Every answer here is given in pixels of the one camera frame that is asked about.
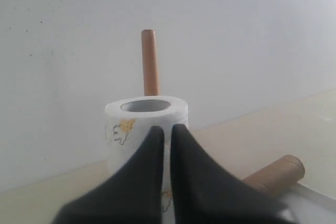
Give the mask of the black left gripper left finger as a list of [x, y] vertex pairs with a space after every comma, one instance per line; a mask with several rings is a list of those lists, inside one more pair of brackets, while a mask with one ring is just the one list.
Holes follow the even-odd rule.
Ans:
[[53, 223], [161, 223], [163, 156], [164, 132], [153, 126], [123, 167], [64, 205]]

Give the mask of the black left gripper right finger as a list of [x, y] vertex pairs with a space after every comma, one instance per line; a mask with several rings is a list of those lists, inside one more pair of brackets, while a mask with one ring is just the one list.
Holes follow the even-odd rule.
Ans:
[[289, 207], [218, 165], [184, 124], [172, 128], [170, 174], [176, 223], [296, 223]]

